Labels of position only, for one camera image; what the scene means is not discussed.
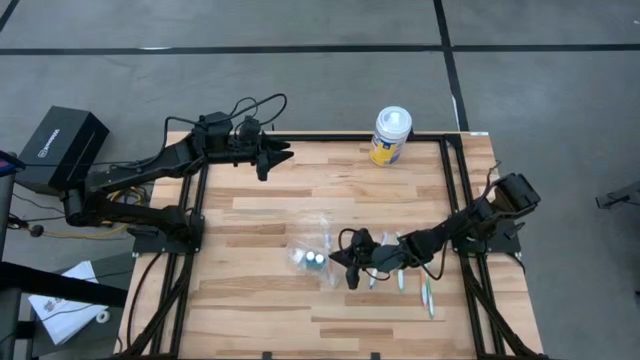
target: concrete floor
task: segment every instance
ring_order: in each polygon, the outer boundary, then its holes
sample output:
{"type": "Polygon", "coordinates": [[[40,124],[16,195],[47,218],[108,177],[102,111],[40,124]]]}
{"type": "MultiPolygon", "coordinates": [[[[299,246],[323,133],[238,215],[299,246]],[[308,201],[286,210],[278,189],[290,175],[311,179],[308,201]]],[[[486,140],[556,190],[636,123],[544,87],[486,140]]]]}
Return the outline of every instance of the concrete floor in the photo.
{"type": "MultiPolygon", "coordinates": [[[[0,12],[8,3],[0,0],[0,12]]],[[[454,45],[640,43],[634,0],[447,0],[445,11],[454,45]]],[[[439,41],[432,3],[418,0],[21,0],[0,33],[0,48],[439,41]]],[[[594,197],[640,180],[640,52],[455,59],[470,129],[489,131],[501,172],[524,173],[543,199],[521,240],[546,352],[637,359],[638,210],[598,210],[594,197]]],[[[20,151],[55,104],[89,109],[111,129],[103,160],[139,158],[157,151],[167,115],[196,118],[280,91],[290,106],[279,130],[369,130],[392,103],[413,114],[417,130],[457,129],[441,53],[0,56],[0,79],[3,150],[20,151]]],[[[19,200],[12,211],[51,215],[19,200]]],[[[130,247],[12,233],[5,257],[54,270],[130,247]]],[[[57,358],[106,356],[110,348],[57,358]]]]}

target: yellow label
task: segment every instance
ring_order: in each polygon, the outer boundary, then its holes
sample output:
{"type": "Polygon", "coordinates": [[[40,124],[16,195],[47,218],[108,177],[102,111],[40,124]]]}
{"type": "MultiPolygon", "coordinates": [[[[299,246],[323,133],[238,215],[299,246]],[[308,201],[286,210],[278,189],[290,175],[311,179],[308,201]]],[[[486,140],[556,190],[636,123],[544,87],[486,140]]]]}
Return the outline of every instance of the yellow label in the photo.
{"type": "Polygon", "coordinates": [[[383,141],[379,141],[377,144],[373,143],[369,156],[374,163],[378,165],[388,165],[391,162],[391,158],[396,151],[396,144],[388,144],[383,141]]]}

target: wooden table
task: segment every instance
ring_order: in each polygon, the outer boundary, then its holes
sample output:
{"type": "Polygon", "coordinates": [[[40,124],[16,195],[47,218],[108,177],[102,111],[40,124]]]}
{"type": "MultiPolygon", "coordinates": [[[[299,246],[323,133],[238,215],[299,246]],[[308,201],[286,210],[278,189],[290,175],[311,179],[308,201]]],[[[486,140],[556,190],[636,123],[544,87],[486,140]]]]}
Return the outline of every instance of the wooden table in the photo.
{"type": "MultiPolygon", "coordinates": [[[[170,133],[169,142],[186,133],[170,133]]],[[[474,197],[481,192],[495,159],[486,134],[462,134],[474,197]]],[[[380,168],[368,158],[368,142],[294,142],[295,156],[259,182],[248,164],[214,165],[204,201],[206,235],[196,255],[189,289],[180,357],[260,358],[475,358],[458,256],[446,254],[444,276],[433,282],[435,319],[421,305],[419,272],[405,271],[405,291],[396,278],[350,291],[342,281],[331,288],[316,277],[296,273],[288,263],[289,241],[318,241],[321,219],[329,223],[334,247],[345,227],[367,227],[379,241],[384,231],[406,233],[434,226],[450,214],[439,147],[406,145],[397,164],[380,168]]],[[[452,167],[462,189],[453,149],[452,167]]],[[[191,187],[191,201],[195,183],[191,187]]],[[[153,207],[178,203],[181,180],[160,179],[153,207]]],[[[432,264],[439,270],[441,253],[432,264]]],[[[137,259],[131,298],[152,255],[137,259]]],[[[152,268],[136,304],[134,337],[158,305],[167,255],[152,268]]],[[[542,351],[522,269],[503,255],[489,256],[496,303],[525,344],[542,351]]],[[[483,316],[484,337],[491,351],[483,316]]],[[[125,339],[126,318],[120,337],[125,339]]],[[[167,351],[173,314],[165,325],[167,351]]]]}

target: marker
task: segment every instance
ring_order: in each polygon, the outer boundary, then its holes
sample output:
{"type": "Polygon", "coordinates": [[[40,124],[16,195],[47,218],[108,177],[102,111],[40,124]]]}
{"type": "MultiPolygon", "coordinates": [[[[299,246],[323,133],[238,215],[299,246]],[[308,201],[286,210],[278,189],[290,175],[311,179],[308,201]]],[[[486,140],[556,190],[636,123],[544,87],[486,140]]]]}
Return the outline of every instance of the marker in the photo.
{"type": "MultiPolygon", "coordinates": [[[[399,232],[396,233],[396,241],[398,238],[402,236],[399,232]]],[[[398,270],[398,289],[400,290],[400,294],[404,294],[404,270],[398,270]]]]}
{"type": "Polygon", "coordinates": [[[429,279],[428,277],[427,277],[426,288],[427,288],[427,297],[429,301],[429,317],[431,318],[431,320],[433,320],[433,318],[436,317],[436,309],[435,309],[435,305],[433,304],[433,292],[431,291],[431,279],[429,279]]]}
{"type": "Polygon", "coordinates": [[[422,295],[422,306],[425,309],[429,306],[428,295],[427,295],[427,279],[425,279],[424,271],[420,270],[420,294],[422,295]]]}
{"type": "MultiPolygon", "coordinates": [[[[382,237],[382,243],[381,245],[386,245],[387,244],[387,233],[384,233],[384,236],[382,237]]],[[[371,280],[369,280],[369,290],[373,289],[373,284],[376,283],[376,279],[375,276],[378,275],[378,269],[373,269],[373,271],[371,272],[371,275],[373,275],[371,277],[371,280]]]]}

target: plastic bag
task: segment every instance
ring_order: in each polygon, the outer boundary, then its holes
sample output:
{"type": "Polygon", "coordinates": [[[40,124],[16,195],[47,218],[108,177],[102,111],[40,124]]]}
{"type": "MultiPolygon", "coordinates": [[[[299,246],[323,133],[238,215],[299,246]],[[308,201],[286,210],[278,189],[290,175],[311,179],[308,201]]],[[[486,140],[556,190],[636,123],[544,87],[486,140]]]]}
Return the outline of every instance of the plastic bag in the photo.
{"type": "Polygon", "coordinates": [[[338,286],[341,274],[335,271],[336,266],[329,259],[331,252],[331,233],[329,222],[320,218],[322,229],[321,241],[293,240],[287,244],[289,262],[300,272],[318,276],[320,280],[331,287],[338,286]]]}

